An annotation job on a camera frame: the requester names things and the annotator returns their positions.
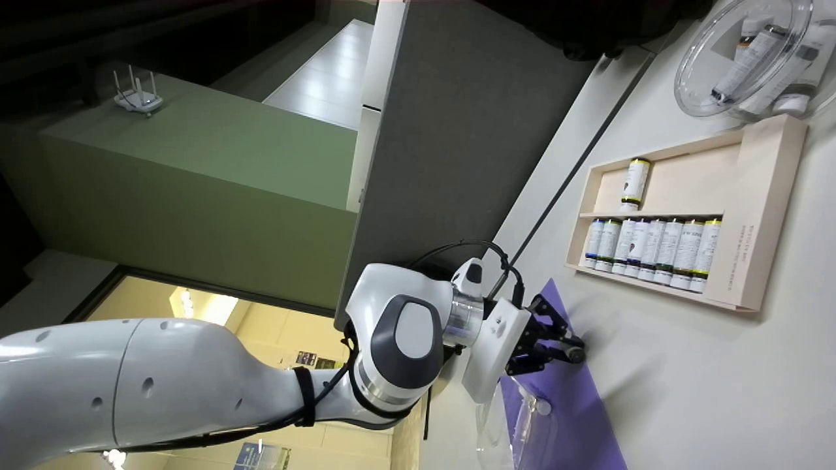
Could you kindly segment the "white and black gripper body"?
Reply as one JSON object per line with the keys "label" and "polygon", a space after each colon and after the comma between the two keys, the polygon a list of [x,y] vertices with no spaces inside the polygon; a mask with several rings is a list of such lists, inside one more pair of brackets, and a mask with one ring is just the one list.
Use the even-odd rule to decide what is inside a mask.
{"label": "white and black gripper body", "polygon": [[451,274],[451,308],[443,322],[443,346],[464,347],[462,388],[476,402],[488,402],[511,364],[537,371],[546,359],[536,355],[537,341],[566,334],[566,322],[552,308],[514,307],[484,297],[484,265],[468,258]]}

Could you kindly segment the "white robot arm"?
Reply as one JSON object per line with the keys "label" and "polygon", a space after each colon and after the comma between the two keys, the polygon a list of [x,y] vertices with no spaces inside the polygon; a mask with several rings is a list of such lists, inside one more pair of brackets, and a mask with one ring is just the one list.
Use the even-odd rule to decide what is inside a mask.
{"label": "white robot arm", "polygon": [[224,328],[196,320],[106,320],[0,341],[0,466],[32,470],[76,452],[161,452],[237,442],[284,425],[391,428],[469,355],[478,402],[503,376],[580,364],[584,342],[543,297],[480,295],[480,265],[431,281],[369,265],[345,304],[339,368],[275,368]]}

